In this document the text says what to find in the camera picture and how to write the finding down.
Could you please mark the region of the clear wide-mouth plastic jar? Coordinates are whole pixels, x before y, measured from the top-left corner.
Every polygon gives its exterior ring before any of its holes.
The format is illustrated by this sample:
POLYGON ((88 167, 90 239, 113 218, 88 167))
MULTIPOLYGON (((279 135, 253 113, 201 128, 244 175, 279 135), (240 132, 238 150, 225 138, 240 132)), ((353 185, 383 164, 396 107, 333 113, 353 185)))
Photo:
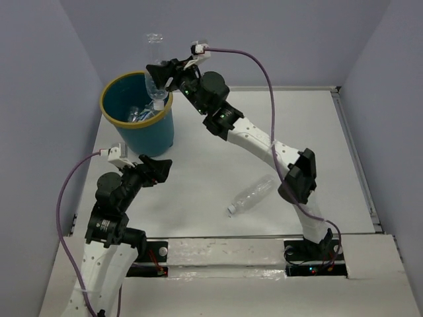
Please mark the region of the clear wide-mouth plastic jar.
POLYGON ((141 110, 137 106, 132 106, 128 112, 128 122, 135 123, 139 121, 141 110))

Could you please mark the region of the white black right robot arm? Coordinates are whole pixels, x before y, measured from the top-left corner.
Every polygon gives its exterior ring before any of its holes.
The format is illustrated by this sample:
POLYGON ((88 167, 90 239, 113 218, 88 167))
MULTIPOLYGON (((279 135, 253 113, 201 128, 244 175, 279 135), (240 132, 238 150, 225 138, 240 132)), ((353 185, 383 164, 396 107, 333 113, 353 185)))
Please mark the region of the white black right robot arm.
POLYGON ((333 238, 318 207, 313 206, 317 183, 315 154, 272 140, 244 114, 227 101, 230 89, 224 78, 214 71, 201 73, 192 61, 172 59, 160 65, 147 65, 157 88, 168 92, 179 90, 195 109, 205 117, 207 130, 250 152, 275 171, 282 181, 278 193, 293 205, 303 229, 301 251, 319 259, 328 252, 333 238))

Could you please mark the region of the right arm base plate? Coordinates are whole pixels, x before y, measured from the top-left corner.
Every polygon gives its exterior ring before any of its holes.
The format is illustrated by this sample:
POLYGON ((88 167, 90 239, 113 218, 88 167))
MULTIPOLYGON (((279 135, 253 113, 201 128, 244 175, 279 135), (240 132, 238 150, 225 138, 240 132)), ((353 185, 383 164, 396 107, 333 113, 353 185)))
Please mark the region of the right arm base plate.
POLYGON ((338 239, 332 240, 325 251, 312 251, 306 248, 305 240, 285 240, 284 259, 287 277, 347 277, 348 272, 342 249, 336 259, 333 257, 339 247, 338 239))

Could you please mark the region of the crushed clear plastic bottle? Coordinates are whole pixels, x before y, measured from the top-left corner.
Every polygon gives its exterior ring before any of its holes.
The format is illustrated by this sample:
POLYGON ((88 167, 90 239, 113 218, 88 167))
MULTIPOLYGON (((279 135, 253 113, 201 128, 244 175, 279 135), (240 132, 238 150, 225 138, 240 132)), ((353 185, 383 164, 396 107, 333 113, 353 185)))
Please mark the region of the crushed clear plastic bottle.
POLYGON ((168 92, 164 88, 164 82, 160 73, 164 60, 164 43, 162 34, 146 34, 147 66, 145 71, 145 87, 152 100, 152 108, 155 111, 165 109, 165 99, 168 92))

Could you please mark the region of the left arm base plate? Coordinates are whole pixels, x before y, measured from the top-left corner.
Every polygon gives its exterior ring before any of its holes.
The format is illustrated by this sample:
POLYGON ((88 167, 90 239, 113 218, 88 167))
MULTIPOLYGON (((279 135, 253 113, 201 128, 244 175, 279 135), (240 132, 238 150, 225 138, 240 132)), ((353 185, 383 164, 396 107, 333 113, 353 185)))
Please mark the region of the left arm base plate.
POLYGON ((141 256, 138 256, 136 261, 131 265, 126 277, 168 277, 168 251, 169 243, 166 240, 148 240, 145 252, 141 256))

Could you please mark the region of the clear bottle green white label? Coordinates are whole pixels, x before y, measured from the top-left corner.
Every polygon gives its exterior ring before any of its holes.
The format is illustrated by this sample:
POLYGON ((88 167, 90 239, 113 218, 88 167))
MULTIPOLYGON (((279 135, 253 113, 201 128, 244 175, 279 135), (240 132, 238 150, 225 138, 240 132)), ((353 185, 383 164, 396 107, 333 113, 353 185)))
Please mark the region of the clear bottle green white label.
POLYGON ((146 107, 137 115, 136 119, 138 122, 143 122, 155 117, 159 113, 160 111, 156 110, 154 107, 146 107))

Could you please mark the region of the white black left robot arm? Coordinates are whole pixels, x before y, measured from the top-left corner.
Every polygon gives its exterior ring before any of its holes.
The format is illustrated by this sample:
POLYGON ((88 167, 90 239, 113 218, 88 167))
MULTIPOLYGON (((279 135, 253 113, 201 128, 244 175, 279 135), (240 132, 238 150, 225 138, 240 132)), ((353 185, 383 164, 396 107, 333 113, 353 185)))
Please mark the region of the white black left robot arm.
POLYGON ((71 262, 77 280, 63 316, 109 316, 131 269, 152 277, 167 276, 168 269, 161 266, 159 251, 148 243, 146 233, 128 227, 126 211, 140 189, 167 180, 173 162, 146 155, 139 159, 134 163, 123 155, 108 155, 118 170, 103 174, 96 182, 82 263, 71 262))

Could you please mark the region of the clear bottle white cap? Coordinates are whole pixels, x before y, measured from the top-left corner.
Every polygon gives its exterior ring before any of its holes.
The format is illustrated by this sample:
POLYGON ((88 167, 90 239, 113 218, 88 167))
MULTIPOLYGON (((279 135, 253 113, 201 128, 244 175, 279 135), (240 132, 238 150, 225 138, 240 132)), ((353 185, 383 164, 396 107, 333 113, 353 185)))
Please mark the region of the clear bottle white cap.
POLYGON ((229 216, 234 216, 252 209, 272 192, 275 183, 275 177, 267 174, 243 189, 227 206, 229 216))

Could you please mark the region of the teal bin yellow rim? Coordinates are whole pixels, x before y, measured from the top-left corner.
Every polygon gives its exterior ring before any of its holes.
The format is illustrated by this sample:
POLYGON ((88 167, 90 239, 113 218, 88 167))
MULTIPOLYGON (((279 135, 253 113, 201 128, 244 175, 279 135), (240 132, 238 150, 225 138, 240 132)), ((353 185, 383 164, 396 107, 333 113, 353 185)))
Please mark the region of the teal bin yellow rim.
POLYGON ((102 115, 116 128, 124 142, 137 155, 157 157, 174 143, 173 95, 165 99, 164 110, 142 121, 131 122, 130 111, 151 103, 145 86, 145 73, 126 73, 109 82, 100 95, 102 115))

